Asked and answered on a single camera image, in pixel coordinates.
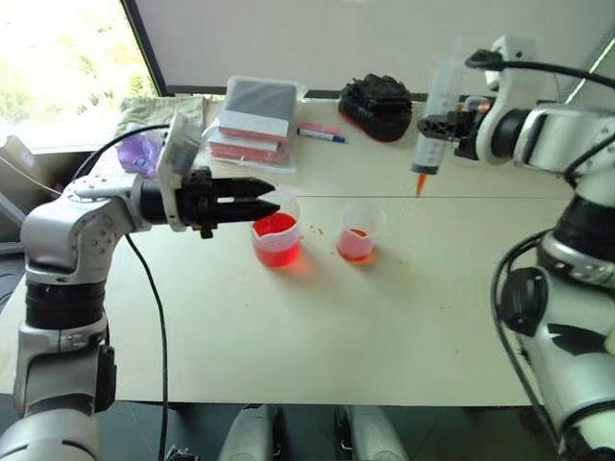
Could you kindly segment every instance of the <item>floor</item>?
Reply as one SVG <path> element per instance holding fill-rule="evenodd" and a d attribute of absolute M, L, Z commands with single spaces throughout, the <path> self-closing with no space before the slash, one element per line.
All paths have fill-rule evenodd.
<path fill-rule="evenodd" d="M 0 258 L 0 311 L 23 274 L 23 258 Z M 171 411 L 168 443 L 188 447 L 213 461 L 242 404 L 194 404 Z M 334 407 L 283 405 L 287 459 L 335 458 Z M 412 461 L 555 460 L 544 434 L 524 429 L 526 409 L 386 407 Z M 12 397 L 0 395 L 0 434 L 16 419 Z M 103 461 L 154 460 L 160 435 L 160 408 L 117 401 L 98 416 Z"/>

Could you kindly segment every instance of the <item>beaker with red liquid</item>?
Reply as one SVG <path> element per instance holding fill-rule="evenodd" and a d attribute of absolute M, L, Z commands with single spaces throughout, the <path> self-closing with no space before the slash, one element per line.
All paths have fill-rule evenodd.
<path fill-rule="evenodd" d="M 285 192 L 270 192 L 262 196 L 262 200 L 280 205 L 280 210 L 254 223 L 252 243 L 260 262 L 269 267 L 281 267 L 294 261 L 301 251 L 301 210 L 297 199 Z"/>
<path fill-rule="evenodd" d="M 377 206 L 364 202 L 348 204 L 342 211 L 337 252 L 350 262 L 367 260 L 374 251 L 376 236 L 385 224 L 386 215 Z"/>

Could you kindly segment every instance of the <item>white table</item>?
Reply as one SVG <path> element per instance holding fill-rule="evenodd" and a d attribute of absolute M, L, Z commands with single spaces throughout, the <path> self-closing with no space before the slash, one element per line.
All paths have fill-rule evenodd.
<path fill-rule="evenodd" d="M 334 120 L 349 143 L 301 139 L 300 173 L 277 177 L 302 206 L 298 261 L 263 267 L 245 223 L 220 226 L 211 241 L 165 227 L 135 236 L 167 316 L 170 399 L 526 404 L 491 323 L 489 281 L 508 247 L 554 224 L 570 192 L 533 172 L 450 161 L 417 200 L 407 145 L 353 132 L 333 118 L 331 104 L 307 105 L 307 114 Z M 388 176 L 370 175 L 374 168 Z M 347 196 L 372 197 L 388 216 L 372 265 L 349 264 L 335 252 Z M 0 316 L 0 392 L 12 389 L 24 295 L 22 280 Z M 156 305 L 123 241 L 106 306 L 117 397 L 160 400 Z"/>

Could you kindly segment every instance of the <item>window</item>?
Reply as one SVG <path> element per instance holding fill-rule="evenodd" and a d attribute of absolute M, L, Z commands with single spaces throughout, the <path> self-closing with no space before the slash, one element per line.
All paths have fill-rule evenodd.
<path fill-rule="evenodd" d="M 107 140 L 122 100 L 156 90 L 118 0 L 0 0 L 0 137 L 30 149 Z"/>

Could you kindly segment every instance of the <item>syringe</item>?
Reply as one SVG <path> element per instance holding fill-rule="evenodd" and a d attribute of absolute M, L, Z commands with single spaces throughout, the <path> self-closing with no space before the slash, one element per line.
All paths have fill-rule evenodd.
<path fill-rule="evenodd" d="M 455 110 L 459 100 L 459 87 L 463 71 L 463 64 L 459 59 L 461 44 L 461 36 L 457 36 L 453 41 L 449 57 L 438 65 L 425 104 L 424 116 L 447 114 L 449 111 Z M 427 177 L 438 172 L 438 167 L 450 145 L 449 141 L 443 139 L 431 139 L 422 134 L 418 135 L 416 152 L 411 166 L 411 170 L 419 174 L 415 190 L 417 197 L 421 195 Z"/>

